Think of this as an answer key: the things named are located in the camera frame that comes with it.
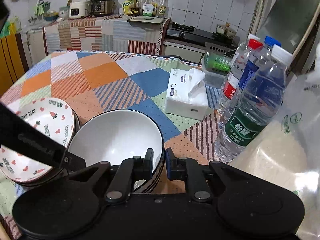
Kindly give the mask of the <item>white bowl dark rim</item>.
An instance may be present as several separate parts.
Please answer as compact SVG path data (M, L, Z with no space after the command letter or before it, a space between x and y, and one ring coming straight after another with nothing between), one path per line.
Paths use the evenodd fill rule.
M144 113L129 109L105 112L86 122L71 140L68 151L91 166L101 161L119 165L147 149L154 157L164 154L164 139L156 122Z

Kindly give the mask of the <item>orange wooden chair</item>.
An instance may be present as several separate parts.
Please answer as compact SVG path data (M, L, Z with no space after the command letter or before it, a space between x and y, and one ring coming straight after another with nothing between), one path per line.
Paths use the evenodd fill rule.
M0 96L28 69L20 33L2 37L0 42Z

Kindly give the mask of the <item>white tissue pack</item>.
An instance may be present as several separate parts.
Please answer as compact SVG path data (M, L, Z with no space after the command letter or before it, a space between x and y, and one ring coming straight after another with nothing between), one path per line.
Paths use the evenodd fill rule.
M196 68L171 69L165 113L202 120L209 108L204 78L204 72Z

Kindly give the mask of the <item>patchwork tablecloth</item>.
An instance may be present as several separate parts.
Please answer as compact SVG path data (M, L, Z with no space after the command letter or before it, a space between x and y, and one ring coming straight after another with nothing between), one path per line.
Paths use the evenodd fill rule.
M175 155L206 164L215 159L213 143L219 132L219 117L214 110L219 91L206 88L209 107L201 121L164 110L170 71L194 67L176 56L54 52L1 94L1 102L17 111L35 100L60 98L72 107L81 124L106 111L137 110L157 122L165 146L172 148Z

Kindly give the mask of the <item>red cap water bottle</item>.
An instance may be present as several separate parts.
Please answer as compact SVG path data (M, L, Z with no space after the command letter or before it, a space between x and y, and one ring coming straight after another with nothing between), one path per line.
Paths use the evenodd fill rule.
M238 82L240 77L243 74L243 70L246 66L246 60L248 56L249 48L249 41L254 39L256 41L260 41L260 38L249 33L247 40L242 42L235 51L235 54L231 61L231 70L225 77L221 88L220 88L220 95L216 107L216 111L219 115L222 115L225 108L228 106L231 98L235 94Z

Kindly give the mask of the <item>green label water bottle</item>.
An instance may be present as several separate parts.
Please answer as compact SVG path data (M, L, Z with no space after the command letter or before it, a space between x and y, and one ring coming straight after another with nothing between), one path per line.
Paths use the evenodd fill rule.
M225 123L215 141L215 155L231 162L268 125L283 101L286 69L293 56L274 45L271 59L249 80L240 99L233 96L224 112Z

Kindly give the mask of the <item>plastic bag of rice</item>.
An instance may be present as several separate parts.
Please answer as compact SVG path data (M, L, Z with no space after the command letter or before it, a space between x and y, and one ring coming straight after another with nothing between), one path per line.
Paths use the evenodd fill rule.
M272 121L230 165L295 193L305 217L300 239L319 239L319 58L287 86Z

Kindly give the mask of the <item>clear box green items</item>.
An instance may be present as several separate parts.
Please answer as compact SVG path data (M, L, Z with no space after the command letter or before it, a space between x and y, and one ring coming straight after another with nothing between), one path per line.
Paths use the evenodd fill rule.
M231 61L235 51L234 46L227 48L210 42L205 43L201 64L202 71L206 75L204 79L206 85L220 89L231 70Z

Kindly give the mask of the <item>patchwork counter cloth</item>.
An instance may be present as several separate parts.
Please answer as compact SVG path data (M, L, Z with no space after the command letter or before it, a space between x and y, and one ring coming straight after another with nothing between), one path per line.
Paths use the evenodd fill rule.
M169 19L132 21L126 15L65 20L44 27L44 42L55 51L116 51L159 55Z

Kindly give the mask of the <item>blue cap water bottle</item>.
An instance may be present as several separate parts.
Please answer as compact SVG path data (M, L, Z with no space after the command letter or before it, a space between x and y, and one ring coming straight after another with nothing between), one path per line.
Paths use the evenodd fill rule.
M244 72L238 83L235 94L236 100L240 99L240 95L244 91L249 80L255 75L255 72L271 59L271 50L274 45L281 47L281 43L278 40L267 36L265 37L264 44L258 46L250 53Z

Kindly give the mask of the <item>white rice cooker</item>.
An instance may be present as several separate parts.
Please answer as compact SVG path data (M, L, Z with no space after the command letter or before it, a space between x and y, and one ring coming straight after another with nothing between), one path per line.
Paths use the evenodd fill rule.
M69 18L84 18L91 14L91 1L72 2L69 6Z

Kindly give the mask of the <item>black gas stove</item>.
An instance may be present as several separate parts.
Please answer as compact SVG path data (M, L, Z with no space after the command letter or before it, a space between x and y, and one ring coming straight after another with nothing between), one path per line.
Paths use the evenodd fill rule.
M178 24L175 22L170 23L165 33L165 38L177 40L181 42L188 42L203 46L206 42L217 44L227 48L235 48L236 44L226 36L210 33L201 29L196 29L193 26Z

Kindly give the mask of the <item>glass pot with lid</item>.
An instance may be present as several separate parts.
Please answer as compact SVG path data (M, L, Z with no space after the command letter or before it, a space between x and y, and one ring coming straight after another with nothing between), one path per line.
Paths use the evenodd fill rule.
M217 24L216 33L231 40L233 40L236 35L236 31L230 27L229 23L226 23L225 25Z

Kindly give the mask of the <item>black pressure cooker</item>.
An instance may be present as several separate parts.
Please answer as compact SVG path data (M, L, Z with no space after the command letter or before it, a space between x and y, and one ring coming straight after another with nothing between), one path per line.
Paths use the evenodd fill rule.
M95 17L109 16L114 12L116 0L91 0L92 12Z

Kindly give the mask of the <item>yellow oil bottle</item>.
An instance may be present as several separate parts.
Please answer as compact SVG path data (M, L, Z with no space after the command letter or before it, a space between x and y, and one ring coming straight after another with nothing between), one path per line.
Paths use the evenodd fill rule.
M128 0L123 3L123 14L136 17L140 15L141 0Z

